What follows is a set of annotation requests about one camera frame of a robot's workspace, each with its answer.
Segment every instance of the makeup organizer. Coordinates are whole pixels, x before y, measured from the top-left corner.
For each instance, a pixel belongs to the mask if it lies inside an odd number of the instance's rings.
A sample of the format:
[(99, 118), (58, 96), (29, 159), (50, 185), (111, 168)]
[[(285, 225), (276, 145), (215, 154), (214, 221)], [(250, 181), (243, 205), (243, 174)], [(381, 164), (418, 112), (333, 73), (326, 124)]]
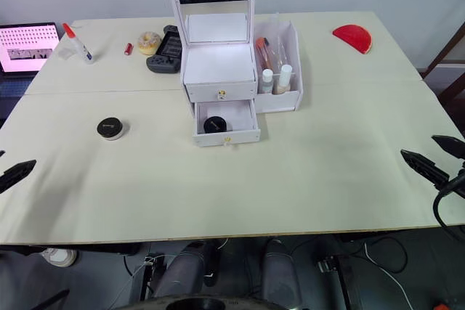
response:
[[(193, 113), (193, 139), (199, 147), (258, 142), (257, 113), (297, 110), (302, 100), (299, 42), (290, 22), (278, 26), (293, 68), (290, 91), (257, 93), (262, 65), (256, 61), (254, 43), (261, 36), (276, 36), (277, 26), (254, 26), (254, 3), (247, 0), (244, 12), (187, 14), (179, 0), (171, 0), (182, 42), (181, 84)], [(200, 6), (189, 5), (190, 10)], [(208, 5), (214, 9), (215, 3)], [(274, 71), (273, 78), (279, 79), (279, 72)], [(226, 130), (206, 133), (204, 123), (214, 116), (226, 121)]]

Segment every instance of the laptop screen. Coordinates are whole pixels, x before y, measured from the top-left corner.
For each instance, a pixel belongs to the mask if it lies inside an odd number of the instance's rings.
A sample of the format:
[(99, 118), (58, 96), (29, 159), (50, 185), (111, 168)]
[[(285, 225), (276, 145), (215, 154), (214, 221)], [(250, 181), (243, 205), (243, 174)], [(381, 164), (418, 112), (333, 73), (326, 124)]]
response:
[(3, 73), (38, 72), (58, 45), (54, 23), (0, 25), (0, 68)]

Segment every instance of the white sneaker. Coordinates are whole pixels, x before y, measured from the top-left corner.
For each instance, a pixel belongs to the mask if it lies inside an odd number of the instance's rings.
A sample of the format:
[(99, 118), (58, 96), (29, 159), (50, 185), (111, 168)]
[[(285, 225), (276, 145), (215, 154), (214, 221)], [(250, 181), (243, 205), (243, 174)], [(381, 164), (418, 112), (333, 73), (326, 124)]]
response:
[(75, 250), (61, 250), (58, 248), (47, 248), (44, 252), (40, 253), (46, 261), (51, 265), (66, 268), (73, 265), (78, 258), (78, 253)]

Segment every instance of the white bottle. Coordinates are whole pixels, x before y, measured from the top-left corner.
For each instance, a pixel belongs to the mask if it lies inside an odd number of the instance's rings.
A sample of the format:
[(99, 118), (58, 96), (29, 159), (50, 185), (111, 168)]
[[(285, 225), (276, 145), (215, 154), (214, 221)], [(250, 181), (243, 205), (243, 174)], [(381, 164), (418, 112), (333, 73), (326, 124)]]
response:
[(63, 23), (63, 28), (65, 29), (66, 34), (68, 34), (68, 38), (70, 39), (70, 42), (74, 46), (74, 49), (76, 50), (76, 53), (82, 57), (82, 59), (88, 63), (91, 64), (94, 62), (94, 57), (92, 54), (89, 52), (89, 50), (82, 44), (82, 42), (78, 39), (78, 37), (75, 35), (73, 30), (70, 28), (69, 25), (66, 23)]
[(265, 69), (262, 73), (262, 81), (260, 81), (260, 94), (271, 94), (273, 91), (273, 71)]
[(284, 92), (291, 90), (291, 85), (290, 85), (291, 73), (292, 73), (291, 65), (283, 65), (283, 67), (281, 67), (279, 81), (276, 84), (273, 94), (283, 94)]

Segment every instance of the laptop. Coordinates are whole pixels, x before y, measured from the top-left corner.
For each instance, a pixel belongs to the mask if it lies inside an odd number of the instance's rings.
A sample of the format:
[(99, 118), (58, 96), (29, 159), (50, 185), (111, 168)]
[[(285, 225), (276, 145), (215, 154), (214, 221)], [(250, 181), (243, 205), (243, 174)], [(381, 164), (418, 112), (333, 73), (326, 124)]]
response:
[(59, 41), (54, 23), (0, 25), (0, 98), (21, 97)]

